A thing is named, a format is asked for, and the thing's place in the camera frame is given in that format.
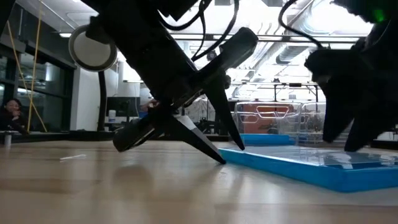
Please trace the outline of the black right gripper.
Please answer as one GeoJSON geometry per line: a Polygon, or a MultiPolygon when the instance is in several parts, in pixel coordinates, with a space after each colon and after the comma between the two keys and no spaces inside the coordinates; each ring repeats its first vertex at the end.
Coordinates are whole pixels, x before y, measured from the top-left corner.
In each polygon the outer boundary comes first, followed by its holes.
{"type": "Polygon", "coordinates": [[[349,49],[318,49],[304,63],[326,97],[323,140],[352,125],[356,152],[398,123],[398,19],[375,24],[349,49]]]}

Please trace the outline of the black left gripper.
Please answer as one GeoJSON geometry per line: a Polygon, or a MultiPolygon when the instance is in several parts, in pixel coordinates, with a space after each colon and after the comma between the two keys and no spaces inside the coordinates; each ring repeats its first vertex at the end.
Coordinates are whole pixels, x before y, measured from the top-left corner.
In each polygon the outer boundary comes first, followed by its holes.
{"type": "Polygon", "coordinates": [[[205,94],[231,139],[245,150],[238,128],[229,109],[224,84],[226,71],[245,61],[257,45],[252,30],[242,27],[223,44],[223,51],[198,70],[178,43],[158,21],[106,20],[102,23],[127,64],[132,67],[159,102],[136,125],[119,131],[113,143],[119,152],[146,141],[156,132],[167,131],[220,164],[226,164],[218,148],[196,127],[188,116],[173,116],[173,112],[205,94]]]}

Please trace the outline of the orange cabinet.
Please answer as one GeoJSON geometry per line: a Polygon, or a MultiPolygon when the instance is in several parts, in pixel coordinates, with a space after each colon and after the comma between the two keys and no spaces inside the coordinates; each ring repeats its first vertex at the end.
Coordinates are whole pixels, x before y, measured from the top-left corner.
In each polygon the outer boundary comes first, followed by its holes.
{"type": "Polygon", "coordinates": [[[247,103],[239,110],[245,134],[285,134],[294,131],[297,110],[287,103],[247,103]]]}

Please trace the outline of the person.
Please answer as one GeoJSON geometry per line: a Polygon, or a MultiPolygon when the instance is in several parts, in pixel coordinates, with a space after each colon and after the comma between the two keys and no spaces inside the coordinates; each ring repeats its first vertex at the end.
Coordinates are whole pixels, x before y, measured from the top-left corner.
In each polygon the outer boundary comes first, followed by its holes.
{"type": "Polygon", "coordinates": [[[0,106],[0,131],[17,131],[28,135],[27,120],[21,111],[21,102],[12,98],[0,106]]]}
{"type": "Polygon", "coordinates": [[[148,88],[140,89],[140,109],[142,112],[148,112],[149,109],[156,107],[159,102],[151,95],[148,88]]]}

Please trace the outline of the black computer monitor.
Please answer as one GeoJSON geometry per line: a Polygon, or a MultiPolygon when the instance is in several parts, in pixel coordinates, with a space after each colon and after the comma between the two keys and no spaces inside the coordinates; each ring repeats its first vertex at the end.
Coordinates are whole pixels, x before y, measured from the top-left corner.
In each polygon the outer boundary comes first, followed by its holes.
{"type": "Polygon", "coordinates": [[[117,117],[138,117],[141,99],[139,97],[107,97],[106,116],[115,110],[117,117]]]}

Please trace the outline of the black desk lamp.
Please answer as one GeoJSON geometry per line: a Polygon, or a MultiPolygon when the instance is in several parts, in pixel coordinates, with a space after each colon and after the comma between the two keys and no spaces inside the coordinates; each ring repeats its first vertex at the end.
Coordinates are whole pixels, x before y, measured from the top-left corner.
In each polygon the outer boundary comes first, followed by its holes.
{"type": "Polygon", "coordinates": [[[111,68],[118,57],[118,48],[100,27],[83,25],[75,29],[68,41],[69,53],[79,68],[95,72],[99,81],[99,115],[97,130],[72,131],[78,141],[106,141],[113,133],[105,131],[107,89],[105,70],[111,68]]]}

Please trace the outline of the black workbench frame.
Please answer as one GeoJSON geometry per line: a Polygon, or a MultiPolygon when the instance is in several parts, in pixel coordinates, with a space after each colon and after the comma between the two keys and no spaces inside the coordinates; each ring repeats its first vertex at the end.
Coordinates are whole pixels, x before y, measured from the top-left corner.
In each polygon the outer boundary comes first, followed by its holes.
{"type": "Polygon", "coordinates": [[[319,87],[314,83],[274,83],[274,101],[319,102],[319,87]]]}

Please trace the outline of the silver ventilation duct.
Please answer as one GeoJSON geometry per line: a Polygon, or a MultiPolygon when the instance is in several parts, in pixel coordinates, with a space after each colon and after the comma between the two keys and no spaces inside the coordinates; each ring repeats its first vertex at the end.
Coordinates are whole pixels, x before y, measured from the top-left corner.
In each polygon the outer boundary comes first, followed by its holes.
{"type": "Polygon", "coordinates": [[[314,0],[294,26],[311,35],[367,35],[373,25],[349,14],[332,0],[314,0]]]}

